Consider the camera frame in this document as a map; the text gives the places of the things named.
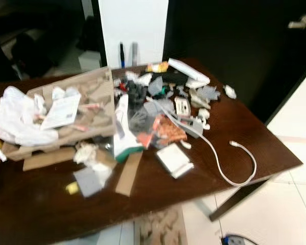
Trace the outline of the small white crumpled scrap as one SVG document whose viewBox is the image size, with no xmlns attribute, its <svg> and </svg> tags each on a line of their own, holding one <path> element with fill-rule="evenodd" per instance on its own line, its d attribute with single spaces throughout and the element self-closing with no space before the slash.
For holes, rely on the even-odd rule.
<svg viewBox="0 0 306 245">
<path fill-rule="evenodd" d="M 232 86 L 224 85 L 223 91 L 225 95 L 227 95 L 229 98 L 231 98 L 232 100 L 236 100 L 237 94 L 236 91 L 232 88 Z"/>
</svg>

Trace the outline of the black door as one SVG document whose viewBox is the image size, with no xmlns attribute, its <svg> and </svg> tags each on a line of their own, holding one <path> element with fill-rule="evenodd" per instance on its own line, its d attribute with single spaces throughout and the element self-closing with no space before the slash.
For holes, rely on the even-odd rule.
<svg viewBox="0 0 306 245">
<path fill-rule="evenodd" d="M 194 58 L 264 123 L 306 78 L 306 0 L 169 0 L 163 58 Z"/>
</svg>

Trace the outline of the dark table leg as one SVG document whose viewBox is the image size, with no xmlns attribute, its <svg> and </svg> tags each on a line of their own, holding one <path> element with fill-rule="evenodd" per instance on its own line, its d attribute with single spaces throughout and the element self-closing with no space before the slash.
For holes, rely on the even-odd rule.
<svg viewBox="0 0 306 245">
<path fill-rule="evenodd" d="M 218 206 L 214 212 L 208 215 L 208 219 L 211 221 L 218 221 L 226 215 L 230 210 L 237 207 L 241 204 L 244 200 L 249 198 L 251 194 L 255 193 L 261 186 L 263 186 L 267 180 L 257 181 L 253 184 L 248 184 L 247 186 L 240 187 L 235 191 L 235 193 L 230 196 L 222 205 Z"/>
</svg>

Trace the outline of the grey plastic packet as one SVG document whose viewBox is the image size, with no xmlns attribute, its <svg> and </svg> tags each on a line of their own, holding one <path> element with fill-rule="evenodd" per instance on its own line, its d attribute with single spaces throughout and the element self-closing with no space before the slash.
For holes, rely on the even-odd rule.
<svg viewBox="0 0 306 245">
<path fill-rule="evenodd" d="M 207 101 L 216 101 L 220 98 L 221 92 L 217 87 L 203 86 L 196 89 L 197 95 Z"/>
</svg>

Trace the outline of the white and beige adapter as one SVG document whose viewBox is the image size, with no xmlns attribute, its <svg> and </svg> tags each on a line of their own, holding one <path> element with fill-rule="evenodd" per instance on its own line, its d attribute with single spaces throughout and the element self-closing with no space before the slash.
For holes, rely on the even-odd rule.
<svg viewBox="0 0 306 245">
<path fill-rule="evenodd" d="M 187 98 L 177 96 L 174 98 L 175 112 L 178 116 L 189 117 L 191 115 L 191 107 Z"/>
</svg>

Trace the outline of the long white box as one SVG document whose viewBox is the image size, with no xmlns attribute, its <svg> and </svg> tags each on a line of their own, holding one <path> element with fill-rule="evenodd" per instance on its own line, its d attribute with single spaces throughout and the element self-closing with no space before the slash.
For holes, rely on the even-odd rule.
<svg viewBox="0 0 306 245">
<path fill-rule="evenodd" d="M 175 68 L 179 72 L 188 76 L 188 82 L 186 82 L 186 86 L 188 88 L 191 89 L 202 88 L 211 82 L 211 79 L 209 79 L 209 77 L 202 74 L 201 72 L 198 72 L 197 70 L 195 70 L 195 68 L 190 67 L 190 65 L 187 65 L 186 63 L 178 59 L 169 58 L 167 63 L 172 68 Z"/>
</svg>

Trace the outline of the blue and black device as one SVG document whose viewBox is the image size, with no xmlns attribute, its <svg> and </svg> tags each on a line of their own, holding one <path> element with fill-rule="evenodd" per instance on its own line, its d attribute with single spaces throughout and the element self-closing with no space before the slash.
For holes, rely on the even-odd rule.
<svg viewBox="0 0 306 245">
<path fill-rule="evenodd" d="M 241 235 L 224 235 L 220 240 L 221 245 L 256 245 L 256 243 Z"/>
</svg>

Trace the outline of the small white box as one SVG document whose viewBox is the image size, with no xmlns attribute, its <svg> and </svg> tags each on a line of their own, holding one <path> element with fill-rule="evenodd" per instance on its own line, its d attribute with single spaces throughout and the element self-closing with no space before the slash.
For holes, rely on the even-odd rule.
<svg viewBox="0 0 306 245">
<path fill-rule="evenodd" d="M 170 144 L 156 152 L 156 157 L 173 178 L 179 178 L 194 168 L 193 163 L 177 144 Z"/>
</svg>

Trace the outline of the orange printed packet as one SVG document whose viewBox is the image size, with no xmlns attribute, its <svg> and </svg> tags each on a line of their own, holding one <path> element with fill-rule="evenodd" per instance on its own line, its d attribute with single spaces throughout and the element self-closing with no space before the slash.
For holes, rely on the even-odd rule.
<svg viewBox="0 0 306 245">
<path fill-rule="evenodd" d="M 151 141 L 157 149 L 163 149 L 167 145 L 186 140 L 186 132 L 173 123 L 167 116 L 158 115 L 151 127 Z"/>
</svg>

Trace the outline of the yellow orange wrapper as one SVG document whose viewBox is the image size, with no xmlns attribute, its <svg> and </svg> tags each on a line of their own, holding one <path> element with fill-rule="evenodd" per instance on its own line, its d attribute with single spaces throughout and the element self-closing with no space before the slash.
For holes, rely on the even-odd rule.
<svg viewBox="0 0 306 245">
<path fill-rule="evenodd" d="M 168 71 L 169 64 L 166 61 L 151 63 L 146 66 L 145 73 L 165 73 Z"/>
</svg>

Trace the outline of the black plastic scraps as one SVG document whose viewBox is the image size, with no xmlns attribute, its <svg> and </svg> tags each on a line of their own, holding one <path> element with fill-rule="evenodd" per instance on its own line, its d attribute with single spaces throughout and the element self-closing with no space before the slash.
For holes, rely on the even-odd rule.
<svg viewBox="0 0 306 245">
<path fill-rule="evenodd" d="M 128 95 L 128 108 L 138 110 L 146 101 L 147 88 L 134 80 L 123 82 L 123 87 Z"/>
</svg>

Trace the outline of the brown moulded cardboard piece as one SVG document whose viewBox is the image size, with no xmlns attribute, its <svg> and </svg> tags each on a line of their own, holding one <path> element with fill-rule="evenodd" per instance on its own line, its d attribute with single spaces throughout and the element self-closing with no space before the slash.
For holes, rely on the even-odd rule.
<svg viewBox="0 0 306 245">
<path fill-rule="evenodd" d="M 181 206 L 151 212 L 134 219 L 135 245 L 187 245 Z"/>
</svg>

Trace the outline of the white and green carton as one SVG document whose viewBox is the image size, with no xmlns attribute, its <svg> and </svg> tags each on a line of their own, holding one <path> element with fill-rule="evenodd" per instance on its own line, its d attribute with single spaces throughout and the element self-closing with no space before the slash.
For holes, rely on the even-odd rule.
<svg viewBox="0 0 306 245">
<path fill-rule="evenodd" d="M 144 150 L 137 137 L 130 131 L 129 127 L 129 95 L 123 94 L 114 110 L 116 119 L 116 133 L 113 135 L 113 155 L 118 163 L 126 161 L 128 156 L 135 152 Z"/>
</svg>

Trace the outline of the grey upright stick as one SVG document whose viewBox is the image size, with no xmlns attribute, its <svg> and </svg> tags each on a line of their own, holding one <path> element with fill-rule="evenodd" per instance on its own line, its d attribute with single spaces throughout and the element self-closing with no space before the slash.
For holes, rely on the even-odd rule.
<svg viewBox="0 0 306 245">
<path fill-rule="evenodd" d="M 132 42 L 131 44 L 131 66 L 137 67 L 138 65 L 138 44 L 136 42 Z"/>
</svg>

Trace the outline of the narrow brown cardboard strip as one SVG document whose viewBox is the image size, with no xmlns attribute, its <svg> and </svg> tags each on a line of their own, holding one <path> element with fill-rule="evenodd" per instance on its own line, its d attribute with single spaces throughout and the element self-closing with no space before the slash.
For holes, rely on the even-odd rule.
<svg viewBox="0 0 306 245">
<path fill-rule="evenodd" d="M 142 157 L 143 152 L 135 152 L 128 156 L 127 160 L 123 164 L 123 170 L 114 190 L 116 193 L 123 194 L 127 197 L 131 195 L 138 166 Z"/>
</svg>

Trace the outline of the black upright stick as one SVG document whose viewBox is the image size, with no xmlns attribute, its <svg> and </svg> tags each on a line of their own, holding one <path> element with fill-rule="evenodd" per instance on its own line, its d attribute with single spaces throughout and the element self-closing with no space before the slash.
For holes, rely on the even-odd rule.
<svg viewBox="0 0 306 245">
<path fill-rule="evenodd" d="M 119 44 L 119 64 L 121 68 L 125 68 L 125 49 L 123 43 Z"/>
</svg>

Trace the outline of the moulded brown cardboard tray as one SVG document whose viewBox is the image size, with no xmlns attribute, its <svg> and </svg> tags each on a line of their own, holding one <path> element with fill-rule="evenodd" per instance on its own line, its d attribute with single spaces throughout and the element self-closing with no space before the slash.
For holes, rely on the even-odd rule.
<svg viewBox="0 0 306 245">
<path fill-rule="evenodd" d="M 67 145 L 73 145 L 93 137 L 111 137 L 116 132 L 113 74 L 110 68 L 98 68 L 68 79 L 39 86 L 39 88 L 30 89 L 25 95 L 29 97 L 43 96 L 44 107 L 51 111 L 55 88 L 78 89 L 81 97 L 74 122 L 69 126 L 57 128 L 58 140 L 48 145 L 4 144 L 1 150 L 8 159 L 20 161 L 41 153 L 55 152 Z"/>
</svg>

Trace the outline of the crumpled white tissue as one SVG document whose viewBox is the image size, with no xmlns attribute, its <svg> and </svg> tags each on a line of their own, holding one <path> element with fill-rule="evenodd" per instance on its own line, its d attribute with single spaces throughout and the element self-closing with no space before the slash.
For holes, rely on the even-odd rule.
<svg viewBox="0 0 306 245">
<path fill-rule="evenodd" d="M 73 161 L 89 167 L 97 175 L 99 182 L 104 186 L 110 178 L 117 161 L 106 150 L 96 144 L 81 142 L 75 147 Z"/>
</svg>

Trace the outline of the white storage box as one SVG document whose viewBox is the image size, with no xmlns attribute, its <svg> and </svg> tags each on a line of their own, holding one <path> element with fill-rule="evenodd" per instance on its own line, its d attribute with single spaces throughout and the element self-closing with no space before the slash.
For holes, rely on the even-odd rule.
<svg viewBox="0 0 306 245">
<path fill-rule="evenodd" d="M 82 71 L 101 68 L 101 54 L 95 51 L 85 51 L 78 56 L 79 67 Z"/>
</svg>

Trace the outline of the grey card piece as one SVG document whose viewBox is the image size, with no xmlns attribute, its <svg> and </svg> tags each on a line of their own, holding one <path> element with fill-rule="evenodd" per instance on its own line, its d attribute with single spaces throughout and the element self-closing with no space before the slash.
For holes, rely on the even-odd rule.
<svg viewBox="0 0 306 245">
<path fill-rule="evenodd" d="M 73 176 L 84 198 L 89 198 L 104 188 L 99 175 L 92 168 L 86 167 L 75 171 Z"/>
</svg>

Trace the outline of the small yellow scrap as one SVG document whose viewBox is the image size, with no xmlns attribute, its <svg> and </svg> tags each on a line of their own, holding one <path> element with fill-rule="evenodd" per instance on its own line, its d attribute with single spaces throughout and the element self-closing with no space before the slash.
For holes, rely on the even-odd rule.
<svg viewBox="0 0 306 245">
<path fill-rule="evenodd" d="M 80 191 L 80 187 L 78 185 L 78 182 L 72 182 L 68 184 L 67 186 L 65 186 L 65 190 L 69 194 L 76 194 Z"/>
</svg>

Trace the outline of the white paper leaflet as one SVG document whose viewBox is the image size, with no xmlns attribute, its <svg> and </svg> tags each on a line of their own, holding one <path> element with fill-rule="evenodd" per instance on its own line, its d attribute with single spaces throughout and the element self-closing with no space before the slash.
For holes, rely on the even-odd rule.
<svg viewBox="0 0 306 245">
<path fill-rule="evenodd" d="M 53 101 L 40 129 L 54 129 L 72 124 L 78 114 L 81 98 L 82 96 L 78 94 Z"/>
</svg>

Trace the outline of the flat brown cardboard piece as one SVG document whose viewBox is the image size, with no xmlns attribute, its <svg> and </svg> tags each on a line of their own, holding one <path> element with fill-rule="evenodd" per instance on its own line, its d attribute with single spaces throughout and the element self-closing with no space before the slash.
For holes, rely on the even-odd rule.
<svg viewBox="0 0 306 245">
<path fill-rule="evenodd" d="M 39 154 L 25 159 L 22 170 L 28 171 L 44 166 L 50 166 L 64 161 L 72 160 L 76 154 L 76 149 L 66 147 L 63 149 L 54 150 L 49 153 Z"/>
</svg>

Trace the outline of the white plastic bag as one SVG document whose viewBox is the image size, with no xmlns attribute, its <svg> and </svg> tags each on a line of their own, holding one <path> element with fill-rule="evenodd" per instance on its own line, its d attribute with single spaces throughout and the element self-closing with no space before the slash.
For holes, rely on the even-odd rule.
<svg viewBox="0 0 306 245">
<path fill-rule="evenodd" d="M 20 89 L 9 86 L 0 98 L 0 138 L 10 144 L 49 145 L 58 140 L 55 129 L 40 129 L 34 123 L 36 102 Z"/>
</svg>

